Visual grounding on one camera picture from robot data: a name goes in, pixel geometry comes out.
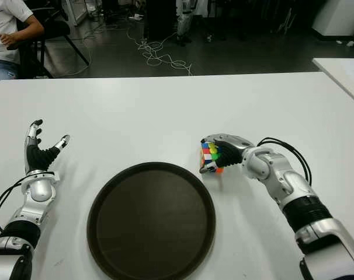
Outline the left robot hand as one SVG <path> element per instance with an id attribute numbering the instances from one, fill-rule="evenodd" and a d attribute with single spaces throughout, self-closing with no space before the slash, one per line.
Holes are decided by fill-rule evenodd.
<path id="1" fill-rule="evenodd" d="M 40 149 L 41 134 L 43 120 L 35 120 L 29 126 L 25 138 L 24 158 L 25 173 L 29 174 L 35 170 L 47 171 L 50 165 L 55 161 L 60 152 L 68 145 L 70 141 L 69 135 L 64 135 L 55 145 L 48 149 Z"/>

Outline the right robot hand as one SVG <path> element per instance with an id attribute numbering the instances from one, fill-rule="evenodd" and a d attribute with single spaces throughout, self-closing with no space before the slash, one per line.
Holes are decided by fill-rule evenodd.
<path id="1" fill-rule="evenodd" d="M 221 154 L 211 163 L 205 163 L 199 170 L 201 174 L 212 173 L 219 168 L 242 163 L 245 151 L 255 147 L 253 143 L 244 138 L 224 133 L 209 135 L 200 142 L 214 144 Z"/>

